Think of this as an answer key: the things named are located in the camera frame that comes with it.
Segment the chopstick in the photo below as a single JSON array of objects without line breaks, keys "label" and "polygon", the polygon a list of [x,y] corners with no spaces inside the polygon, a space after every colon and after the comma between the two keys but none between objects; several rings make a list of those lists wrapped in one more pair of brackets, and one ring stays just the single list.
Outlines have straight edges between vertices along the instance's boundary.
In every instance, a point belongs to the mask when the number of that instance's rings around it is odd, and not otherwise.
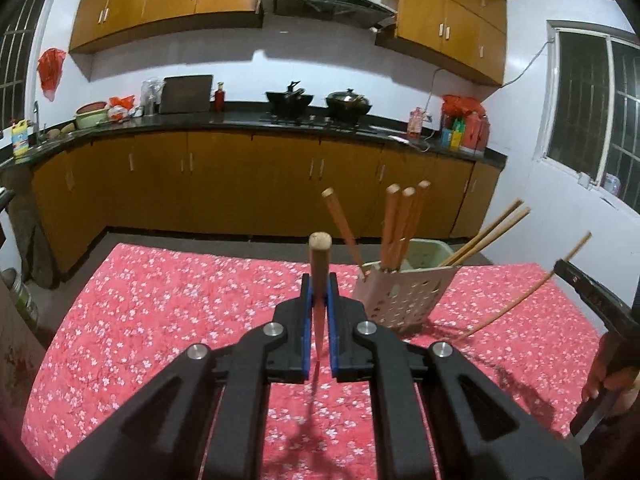
[{"label": "chopstick", "polygon": [[331,259],[331,235],[317,232],[309,237],[309,261],[311,263],[311,286],[314,294],[314,338],[316,340],[316,356],[322,356],[324,344],[324,297],[327,294],[326,284],[329,276]]},{"label": "chopstick", "polygon": [[431,185],[431,182],[428,180],[421,180],[418,183],[418,189],[415,194],[414,206],[409,213],[409,219],[406,223],[406,229],[404,231],[404,239],[402,240],[402,245],[400,247],[400,255],[398,257],[398,261],[396,261],[396,267],[400,268],[402,265],[402,261],[404,260],[404,256],[409,248],[409,242],[411,238],[415,236],[415,232],[418,229],[418,224],[420,223],[420,215],[422,210],[424,209],[424,202],[427,200],[427,189]]},{"label": "chopstick", "polygon": [[455,262],[456,260],[459,260],[460,257],[469,252],[473,247],[476,246],[476,244],[482,240],[485,236],[487,236],[491,231],[493,231],[496,227],[498,227],[498,225],[505,219],[507,218],[507,216],[509,216],[511,213],[513,213],[514,211],[516,211],[517,208],[519,208],[524,202],[517,198],[516,200],[513,201],[513,203],[507,208],[505,209],[500,216],[498,216],[498,218],[496,218],[493,222],[491,222],[487,227],[485,227],[484,229],[482,229],[476,236],[474,236],[473,238],[471,238],[471,240],[469,240],[464,246],[460,247],[455,253],[453,253],[449,258],[447,258],[446,260],[444,260],[440,266],[441,267],[447,267],[450,266],[453,262]]},{"label": "chopstick", "polygon": [[391,266],[389,261],[394,225],[398,216],[400,202],[400,186],[392,184],[386,188],[385,222],[382,227],[382,246],[380,247],[380,269],[387,270]]},{"label": "chopstick", "polygon": [[474,254],[478,254],[485,247],[487,247],[487,245],[491,244],[492,242],[495,242],[498,238],[500,238],[503,234],[505,234],[505,232],[507,232],[512,227],[514,227],[514,225],[520,222],[520,220],[522,220],[529,213],[531,213],[531,208],[530,207],[524,208],[516,216],[511,218],[507,223],[500,225],[495,231],[492,231],[485,238],[480,240],[480,242],[478,242],[475,245],[475,247],[473,247],[468,253],[460,256],[460,258],[457,259],[455,262],[453,262],[451,265],[456,265],[456,266],[462,265],[462,263],[466,261],[468,258],[472,257]]},{"label": "chopstick", "polygon": [[406,231],[407,221],[414,204],[414,199],[415,189],[413,187],[407,187],[402,190],[402,195],[400,197],[400,207],[398,208],[398,218],[396,219],[396,225],[394,226],[394,234],[389,256],[391,270],[396,270],[400,267],[398,259],[400,257],[400,250],[402,248],[402,236]]},{"label": "chopstick", "polygon": [[338,200],[338,196],[336,195],[333,187],[328,187],[322,192],[322,198],[326,203],[327,208],[329,209],[329,213],[331,213],[332,218],[338,230],[340,231],[340,236],[347,244],[347,250],[351,255],[353,261],[360,267],[360,272],[364,276],[364,261],[360,256],[360,251],[358,250],[358,246],[356,245],[356,240],[353,237],[353,232],[349,227],[349,223],[347,222],[347,218],[344,215],[344,211],[342,210],[342,206],[340,206],[340,201]]},{"label": "chopstick", "polygon": [[[585,243],[587,243],[590,240],[590,238],[591,238],[591,232],[587,231],[587,234],[585,234],[580,239],[580,241],[576,244],[576,246],[569,252],[569,254],[567,254],[567,256],[563,258],[563,260],[568,262],[571,258],[573,258],[578,253],[578,251],[580,251],[580,249],[584,247]],[[482,330],[484,327],[490,325],[497,319],[500,319],[507,312],[509,312],[511,309],[521,304],[524,300],[526,300],[529,296],[531,296],[534,292],[536,292],[541,286],[543,286],[546,282],[548,282],[554,274],[555,272],[553,270],[546,273],[542,277],[542,279],[540,279],[534,286],[532,286],[526,292],[523,292],[515,300],[511,301],[511,303],[508,304],[504,309],[500,310],[494,316],[491,316],[488,320],[482,322],[475,328],[469,330],[468,332],[463,333],[463,335],[459,336],[455,341],[462,341],[463,339],[469,337],[470,335],[475,334],[479,330]]]}]

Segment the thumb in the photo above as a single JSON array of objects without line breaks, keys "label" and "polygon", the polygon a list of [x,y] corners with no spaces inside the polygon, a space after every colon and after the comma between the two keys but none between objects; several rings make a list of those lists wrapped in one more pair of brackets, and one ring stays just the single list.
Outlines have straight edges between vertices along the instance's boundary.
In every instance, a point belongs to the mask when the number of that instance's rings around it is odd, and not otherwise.
[{"label": "thumb", "polygon": [[623,368],[604,379],[607,390],[625,390],[640,386],[640,376],[637,368]]}]

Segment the metal bolt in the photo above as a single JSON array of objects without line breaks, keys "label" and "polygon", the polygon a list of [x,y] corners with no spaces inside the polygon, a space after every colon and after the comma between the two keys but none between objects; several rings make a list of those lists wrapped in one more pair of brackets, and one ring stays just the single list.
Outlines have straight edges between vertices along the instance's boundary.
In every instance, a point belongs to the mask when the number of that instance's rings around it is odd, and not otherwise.
[{"label": "metal bolt", "polygon": [[433,353],[438,357],[449,357],[453,354],[453,346],[446,341],[438,341],[437,343],[434,343],[431,348],[433,349]]},{"label": "metal bolt", "polygon": [[375,334],[378,327],[372,321],[361,321],[358,323],[356,330],[362,335]]},{"label": "metal bolt", "polygon": [[284,332],[284,327],[280,323],[271,321],[264,326],[262,331],[268,336],[275,337]]},{"label": "metal bolt", "polygon": [[196,343],[187,348],[189,359],[204,359],[208,352],[209,349],[201,343]]}]

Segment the floor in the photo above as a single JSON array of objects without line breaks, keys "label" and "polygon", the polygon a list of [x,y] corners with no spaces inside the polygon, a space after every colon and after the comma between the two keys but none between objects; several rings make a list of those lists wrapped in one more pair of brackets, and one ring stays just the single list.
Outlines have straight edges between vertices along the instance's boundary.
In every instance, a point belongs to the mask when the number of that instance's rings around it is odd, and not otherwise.
[{"label": "floor", "polygon": [[[217,256],[235,256],[238,258],[255,258],[260,260],[284,260],[289,262],[308,261],[308,247],[304,243],[269,243],[229,240],[189,240],[186,238],[170,238],[131,234],[107,233],[94,247],[87,260],[72,278],[55,290],[40,288],[28,283],[29,290],[38,306],[41,325],[57,330],[66,313],[94,274],[96,269],[119,243],[157,247],[187,253],[216,254]],[[454,250],[460,245],[452,245]],[[359,245],[365,262],[379,259],[380,245]],[[334,244],[332,247],[332,263],[353,263],[345,245]],[[482,254],[472,256],[467,265],[490,265]]]}]

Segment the tablecloth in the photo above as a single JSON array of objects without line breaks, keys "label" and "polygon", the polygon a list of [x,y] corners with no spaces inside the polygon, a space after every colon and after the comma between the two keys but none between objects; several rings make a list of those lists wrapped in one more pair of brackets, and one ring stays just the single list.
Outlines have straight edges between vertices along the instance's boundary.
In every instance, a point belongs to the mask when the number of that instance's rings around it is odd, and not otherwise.
[{"label": "tablecloth", "polygon": [[[356,267],[331,270],[340,293],[350,296]],[[47,351],[22,441],[53,474],[69,450],[188,345],[226,346],[270,320],[276,304],[299,294],[303,272],[308,265],[118,245]],[[543,273],[535,264],[463,267],[411,342],[427,346],[470,328]],[[545,428],[566,434],[597,342],[578,308],[549,282],[459,349]],[[376,478],[370,415],[368,384],[336,383],[327,361],[307,384],[274,384],[262,477]]]}]

